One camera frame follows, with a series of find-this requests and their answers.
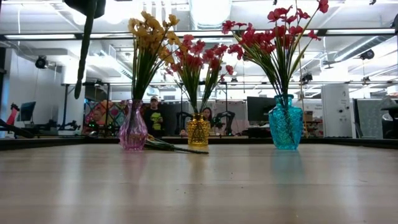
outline ceiling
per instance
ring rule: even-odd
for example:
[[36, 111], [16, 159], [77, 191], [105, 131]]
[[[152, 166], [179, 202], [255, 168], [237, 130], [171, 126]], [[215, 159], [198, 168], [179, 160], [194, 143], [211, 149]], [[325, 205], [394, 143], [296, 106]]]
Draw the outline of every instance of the ceiling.
[[[183, 32], [207, 28], [218, 28], [224, 19], [239, 22], [252, 22], [257, 29], [269, 29], [273, 25], [267, 22], [267, 15], [275, 7], [289, 7], [295, 1], [278, 1], [273, 6], [271, 0], [220, 0], [218, 4], [214, 0], [134, 0], [111, 2], [113, 8], [106, 11], [105, 16], [96, 19], [93, 33], [127, 32], [127, 22], [130, 17], [139, 16], [139, 12], [152, 6], [152, 14], [162, 16], [165, 19], [167, 12], [175, 14], [181, 21], [175, 31]], [[314, 81], [361, 81], [370, 76], [372, 81], [388, 81], [398, 78], [397, 74], [397, 39], [386, 36], [385, 41], [374, 44], [372, 34], [375, 28], [389, 28], [390, 23], [398, 12], [398, 0], [377, 0], [374, 5], [369, 5], [368, 0], [329, 0], [330, 9], [327, 14], [318, 13], [310, 24], [311, 29], [362, 29], [361, 35], [326, 36], [321, 41], [312, 41], [303, 60], [301, 61], [302, 73], [310, 72]], [[298, 7], [304, 11], [313, 12], [317, 7], [315, 0], [298, 0]], [[69, 9], [62, 1], [4, 1], [0, 13], [0, 35], [6, 34], [76, 34], [82, 33], [83, 26], [76, 12]], [[235, 43], [229, 37], [207, 37], [203, 40], [208, 45]], [[309, 41], [304, 37], [300, 46], [305, 46]], [[42, 40], [42, 41], [7, 41], [11, 47], [19, 46], [20, 50], [32, 57], [39, 52], [53, 50], [49, 60], [59, 64], [68, 60], [77, 61], [80, 55], [80, 40]], [[354, 57], [343, 62], [336, 63], [336, 55], [342, 51], [348, 51], [362, 47], [364, 50], [372, 49], [375, 57], [371, 60], [361, 60]], [[129, 79], [121, 74], [121, 69], [129, 70], [132, 53], [132, 42], [128, 39], [93, 40], [88, 59], [87, 78], [100, 78], [104, 82], [128, 83]], [[64, 49], [54, 53], [54, 49]], [[113, 54], [114, 60], [100, 59], [98, 54], [104, 52]], [[239, 82], [266, 82], [265, 73], [252, 63], [237, 61], [235, 55], [227, 55], [224, 61], [235, 67], [236, 77]], [[300, 80], [300, 71], [293, 77], [294, 81]], [[159, 72], [153, 82], [172, 82], [173, 78]], [[383, 92], [388, 85], [376, 85], [367, 88], [366, 91]], [[353, 89], [363, 86], [352, 86]], [[320, 85], [307, 86], [309, 93], [320, 91]]]

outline yellow vase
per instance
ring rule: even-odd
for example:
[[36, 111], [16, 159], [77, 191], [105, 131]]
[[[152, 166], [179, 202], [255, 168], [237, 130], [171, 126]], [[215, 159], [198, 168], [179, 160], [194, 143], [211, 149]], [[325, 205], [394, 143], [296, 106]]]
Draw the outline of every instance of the yellow vase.
[[203, 114], [193, 114], [193, 119], [187, 122], [188, 145], [207, 146], [209, 144], [210, 122], [203, 120]]

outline wooden table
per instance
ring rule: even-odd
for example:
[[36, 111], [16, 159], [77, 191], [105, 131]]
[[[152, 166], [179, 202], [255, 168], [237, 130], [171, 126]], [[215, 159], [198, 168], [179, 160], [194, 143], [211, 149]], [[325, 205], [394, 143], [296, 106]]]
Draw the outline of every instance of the wooden table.
[[0, 152], [0, 223], [398, 223], [398, 151], [76, 145]]

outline computer monitor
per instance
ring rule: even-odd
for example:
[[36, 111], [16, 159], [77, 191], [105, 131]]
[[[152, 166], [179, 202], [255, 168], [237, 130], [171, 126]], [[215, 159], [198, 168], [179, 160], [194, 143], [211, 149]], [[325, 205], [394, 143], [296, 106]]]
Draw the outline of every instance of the computer monitor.
[[248, 120], [249, 121], [267, 121], [268, 112], [276, 105], [273, 98], [248, 96]]
[[33, 116], [33, 110], [35, 110], [36, 102], [23, 103], [21, 105], [18, 121], [30, 121]]

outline man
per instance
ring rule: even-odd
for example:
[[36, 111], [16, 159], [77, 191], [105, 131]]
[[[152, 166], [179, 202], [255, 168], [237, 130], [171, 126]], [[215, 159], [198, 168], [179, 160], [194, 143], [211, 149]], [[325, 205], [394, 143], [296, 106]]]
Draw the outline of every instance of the man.
[[150, 99], [150, 108], [144, 113], [144, 121], [147, 125], [148, 133], [153, 135], [155, 138], [164, 135], [163, 115], [157, 107], [158, 104], [159, 102], [157, 97], [153, 96]]

